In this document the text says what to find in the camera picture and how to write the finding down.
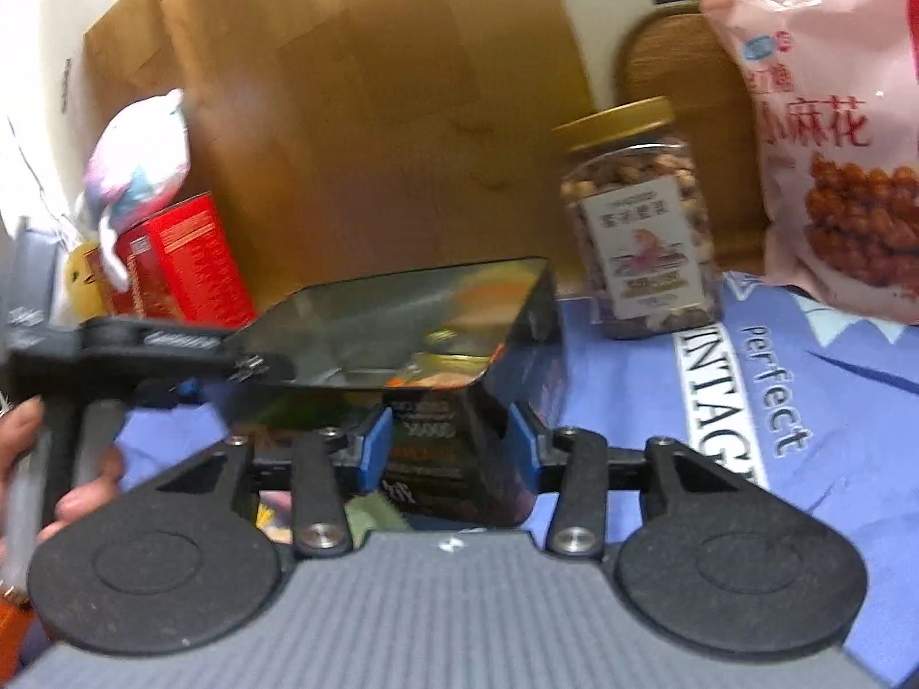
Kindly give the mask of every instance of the red package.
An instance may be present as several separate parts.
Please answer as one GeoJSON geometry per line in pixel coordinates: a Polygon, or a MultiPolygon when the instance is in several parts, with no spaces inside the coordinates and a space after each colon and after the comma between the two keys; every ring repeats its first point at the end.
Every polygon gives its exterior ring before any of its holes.
{"type": "Polygon", "coordinates": [[[256,310],[242,283],[210,195],[165,209],[118,237],[130,290],[115,292],[98,249],[88,256],[112,313],[242,328],[256,310]]]}
{"type": "Polygon", "coordinates": [[[919,322],[919,0],[703,0],[755,102],[766,275],[919,322]]]}

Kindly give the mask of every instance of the qr code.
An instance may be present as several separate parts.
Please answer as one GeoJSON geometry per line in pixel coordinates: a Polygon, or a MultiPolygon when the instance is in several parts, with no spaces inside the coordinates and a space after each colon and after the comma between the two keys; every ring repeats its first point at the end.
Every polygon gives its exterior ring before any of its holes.
{"type": "Polygon", "coordinates": [[[150,239],[147,236],[140,236],[134,241],[130,241],[130,252],[135,256],[140,256],[141,253],[147,253],[150,250],[150,239]]]}

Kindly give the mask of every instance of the jar label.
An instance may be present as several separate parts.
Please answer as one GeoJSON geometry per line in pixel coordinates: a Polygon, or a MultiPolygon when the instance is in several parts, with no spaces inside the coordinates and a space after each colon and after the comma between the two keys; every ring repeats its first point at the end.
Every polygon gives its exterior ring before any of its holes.
{"type": "Polygon", "coordinates": [[[581,204],[617,319],[704,303],[692,226],[676,178],[601,189],[581,204]]]}

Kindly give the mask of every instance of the red box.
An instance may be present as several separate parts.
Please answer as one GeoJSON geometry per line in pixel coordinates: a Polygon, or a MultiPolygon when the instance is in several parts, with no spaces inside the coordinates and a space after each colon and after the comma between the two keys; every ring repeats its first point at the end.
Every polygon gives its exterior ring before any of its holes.
{"type": "Polygon", "coordinates": [[[210,195],[164,209],[118,237],[130,290],[115,292],[89,256],[112,313],[241,328],[256,318],[210,195]]]}

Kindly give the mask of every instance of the blue logo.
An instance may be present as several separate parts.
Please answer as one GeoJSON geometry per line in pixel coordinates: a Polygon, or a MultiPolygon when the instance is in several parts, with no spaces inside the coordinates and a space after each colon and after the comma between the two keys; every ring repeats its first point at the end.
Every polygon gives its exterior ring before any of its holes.
{"type": "Polygon", "coordinates": [[[743,58],[748,62],[759,62],[775,54],[775,39],[772,36],[757,36],[743,45],[743,58]]]}

